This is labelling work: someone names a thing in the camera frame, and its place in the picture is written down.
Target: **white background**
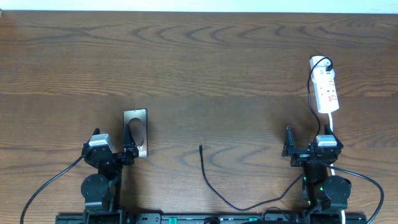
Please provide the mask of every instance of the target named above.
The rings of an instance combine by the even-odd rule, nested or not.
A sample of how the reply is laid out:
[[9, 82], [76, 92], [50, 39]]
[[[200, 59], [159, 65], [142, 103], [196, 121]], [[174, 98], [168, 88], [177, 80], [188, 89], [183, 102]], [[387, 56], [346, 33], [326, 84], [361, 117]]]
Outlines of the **white background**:
[[0, 0], [3, 10], [398, 13], [398, 0]]

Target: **green component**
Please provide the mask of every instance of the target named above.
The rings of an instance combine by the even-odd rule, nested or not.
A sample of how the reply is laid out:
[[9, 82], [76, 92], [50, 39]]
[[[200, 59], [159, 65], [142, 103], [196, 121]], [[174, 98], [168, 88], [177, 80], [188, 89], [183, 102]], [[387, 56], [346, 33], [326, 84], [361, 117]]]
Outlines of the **green component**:
[[169, 218], [169, 224], [177, 224], [177, 218]]

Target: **wooden surface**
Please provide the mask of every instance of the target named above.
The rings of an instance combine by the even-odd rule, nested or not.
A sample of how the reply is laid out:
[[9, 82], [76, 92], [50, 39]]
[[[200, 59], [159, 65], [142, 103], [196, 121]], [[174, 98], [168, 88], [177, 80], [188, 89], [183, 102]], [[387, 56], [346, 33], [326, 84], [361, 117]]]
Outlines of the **wooden surface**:
[[[124, 169], [122, 205], [164, 213], [237, 213], [278, 197], [301, 172], [281, 157], [290, 125], [300, 146], [316, 120], [308, 60], [333, 59], [345, 145], [336, 166], [378, 181], [375, 223], [398, 219], [398, 17], [339, 14], [5, 12], [0, 19], [0, 223], [81, 153], [95, 128], [121, 149], [123, 111], [147, 108], [149, 158]], [[321, 115], [323, 124], [327, 116]], [[49, 185], [26, 223], [84, 209], [84, 162]], [[352, 176], [349, 209], [368, 217], [375, 186]], [[301, 186], [268, 206], [305, 206]]]

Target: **white power strip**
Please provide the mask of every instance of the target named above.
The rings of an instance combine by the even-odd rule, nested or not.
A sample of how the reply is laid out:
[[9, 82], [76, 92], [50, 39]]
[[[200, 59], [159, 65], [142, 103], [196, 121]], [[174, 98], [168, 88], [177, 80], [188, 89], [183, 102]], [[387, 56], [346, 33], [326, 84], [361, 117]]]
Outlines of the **white power strip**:
[[[311, 69], [322, 58], [324, 56], [312, 57], [310, 60]], [[322, 60], [311, 74], [319, 113], [331, 113], [339, 108], [334, 81], [335, 71], [333, 69], [330, 71], [326, 70], [331, 63], [328, 59]]]

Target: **power outlet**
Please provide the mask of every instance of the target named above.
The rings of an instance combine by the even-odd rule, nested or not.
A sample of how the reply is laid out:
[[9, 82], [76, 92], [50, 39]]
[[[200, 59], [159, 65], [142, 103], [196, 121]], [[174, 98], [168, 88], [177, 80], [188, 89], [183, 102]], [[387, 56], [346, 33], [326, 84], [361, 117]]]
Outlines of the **power outlet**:
[[[311, 69], [323, 57], [324, 56], [312, 57], [310, 60]], [[322, 60], [313, 69], [311, 74], [319, 113], [331, 113], [339, 108], [334, 81], [335, 71], [333, 69], [326, 71], [327, 66], [330, 64], [331, 61], [328, 59]]]

